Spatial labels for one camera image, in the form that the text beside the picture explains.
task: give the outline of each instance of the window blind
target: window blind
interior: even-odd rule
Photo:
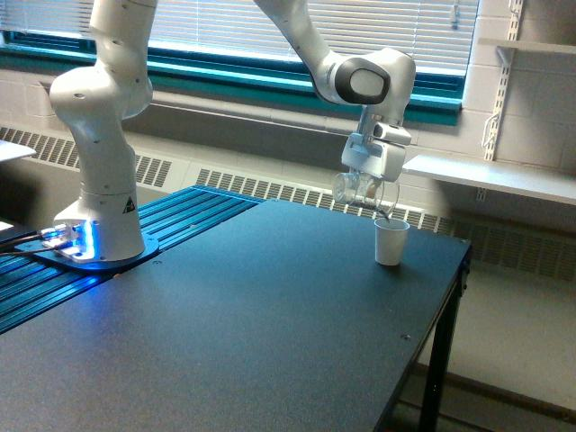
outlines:
[[[336,52],[362,54],[390,47],[410,54],[419,72],[461,75],[468,64],[478,1],[309,0],[309,9]],[[89,39],[92,4],[0,0],[0,26]],[[299,61],[252,0],[159,0],[150,46]]]

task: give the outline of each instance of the warning label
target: warning label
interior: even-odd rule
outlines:
[[[135,210],[136,206],[134,205],[134,201],[132,200],[132,197],[129,197],[128,202],[126,202],[126,207],[124,207],[124,211],[122,212],[122,214],[134,212]]]

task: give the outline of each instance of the table leg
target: table leg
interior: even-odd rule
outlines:
[[[419,432],[436,430],[440,401],[442,399],[442,388],[448,368],[450,348],[452,347],[456,315],[458,314],[458,306],[460,305],[460,297],[463,291],[464,271],[464,269],[460,271],[456,281],[456,287],[453,289],[448,304],[445,306],[436,324],[434,345],[432,346],[426,389],[424,390],[424,401],[422,402],[422,411],[420,412]]]

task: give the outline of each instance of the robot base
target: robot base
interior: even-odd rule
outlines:
[[[42,249],[44,246],[38,240],[24,243],[16,248],[20,252],[27,252],[35,249]],[[144,251],[133,258],[123,259],[122,261],[103,261],[98,263],[76,263],[66,257],[60,255],[58,252],[48,251],[33,254],[41,261],[45,261],[56,266],[63,266],[72,270],[77,270],[86,273],[122,273],[129,270],[144,261],[158,255],[160,246],[158,240],[152,237],[144,237]]]

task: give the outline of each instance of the blue aluminum rail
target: blue aluminum rail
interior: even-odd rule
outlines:
[[[251,209],[263,200],[193,186],[139,208],[142,233],[160,252]],[[0,257],[0,334],[112,278],[48,265],[27,256]]]

